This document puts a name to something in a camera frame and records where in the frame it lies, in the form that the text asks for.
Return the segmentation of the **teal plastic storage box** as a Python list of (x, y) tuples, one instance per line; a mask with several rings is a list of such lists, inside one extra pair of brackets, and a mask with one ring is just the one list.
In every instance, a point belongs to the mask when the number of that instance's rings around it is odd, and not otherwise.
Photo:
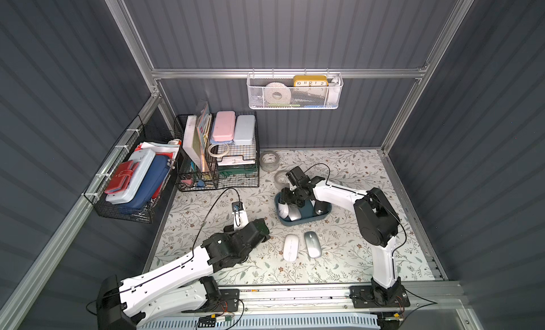
[(280, 198), (280, 192), (278, 192), (275, 195), (275, 210), (276, 210), (277, 217), (280, 220), (280, 223), (282, 225), (284, 225), (284, 226), (297, 226), (297, 225), (301, 225), (301, 224), (305, 224), (305, 223), (309, 223), (309, 222), (321, 221), (321, 220), (325, 219), (332, 212), (332, 209), (333, 209), (332, 204), (330, 203), (331, 211), (328, 214), (325, 214), (325, 215), (322, 215), (322, 216), (316, 216), (315, 211), (314, 211), (315, 201), (306, 201), (305, 206), (298, 207), (299, 210), (300, 210), (300, 213), (302, 215), (302, 218), (300, 220), (296, 221), (296, 222), (291, 222), (288, 218), (287, 219), (281, 219), (279, 217), (279, 215), (278, 215), (279, 198)]

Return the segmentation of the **black computer mouse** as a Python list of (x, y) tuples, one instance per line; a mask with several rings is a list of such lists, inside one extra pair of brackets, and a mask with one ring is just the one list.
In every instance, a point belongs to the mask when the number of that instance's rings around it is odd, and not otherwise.
[(331, 211), (330, 203), (315, 200), (314, 211), (316, 216), (328, 214)]

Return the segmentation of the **silver grey computer mouse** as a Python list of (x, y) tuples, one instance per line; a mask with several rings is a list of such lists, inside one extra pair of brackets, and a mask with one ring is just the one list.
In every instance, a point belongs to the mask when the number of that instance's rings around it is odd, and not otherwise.
[(311, 259), (320, 258), (322, 256), (322, 246), (318, 235), (314, 231), (308, 231), (304, 234), (304, 239), (308, 256)]

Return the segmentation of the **white round computer mouse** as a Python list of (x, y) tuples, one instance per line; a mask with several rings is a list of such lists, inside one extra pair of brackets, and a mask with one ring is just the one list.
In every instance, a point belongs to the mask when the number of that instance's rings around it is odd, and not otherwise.
[(290, 214), (290, 209), (287, 204), (278, 203), (278, 215), (281, 219), (287, 219)]

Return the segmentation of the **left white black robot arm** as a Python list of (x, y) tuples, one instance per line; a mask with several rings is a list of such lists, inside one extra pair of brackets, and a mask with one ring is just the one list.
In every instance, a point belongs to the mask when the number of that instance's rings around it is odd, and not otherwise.
[(224, 230), (185, 256), (135, 277), (102, 281), (95, 301), (99, 329), (137, 329), (155, 319), (219, 303), (212, 274), (248, 259), (270, 237), (264, 219), (239, 230)]

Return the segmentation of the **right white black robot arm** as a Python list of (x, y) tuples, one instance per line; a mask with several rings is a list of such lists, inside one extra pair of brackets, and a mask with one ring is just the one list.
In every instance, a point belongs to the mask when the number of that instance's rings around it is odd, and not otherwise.
[(314, 205), (314, 215), (326, 213), (326, 205), (338, 206), (353, 213), (363, 239), (372, 246), (373, 277), (371, 292), (376, 304), (385, 305), (402, 291), (397, 273), (395, 252), (398, 228), (401, 221), (381, 189), (348, 188), (329, 183), (320, 176), (310, 178), (296, 167), (285, 174), (290, 186), (280, 191), (278, 216), (291, 222), (302, 218), (302, 209), (309, 202)]

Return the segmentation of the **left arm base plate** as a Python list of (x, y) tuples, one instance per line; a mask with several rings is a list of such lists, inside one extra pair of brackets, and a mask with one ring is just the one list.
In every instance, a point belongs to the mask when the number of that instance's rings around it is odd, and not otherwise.
[(219, 296), (213, 297), (211, 300), (207, 300), (203, 306), (196, 310), (187, 310), (184, 313), (197, 312), (237, 312), (239, 306), (239, 289), (220, 289)]

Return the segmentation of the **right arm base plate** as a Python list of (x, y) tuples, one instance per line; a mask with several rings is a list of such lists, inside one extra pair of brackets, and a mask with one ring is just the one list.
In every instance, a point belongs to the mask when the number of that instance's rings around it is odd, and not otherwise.
[(385, 289), (372, 285), (355, 285), (349, 287), (349, 298), (356, 309), (368, 308), (404, 308), (411, 305), (403, 285)]

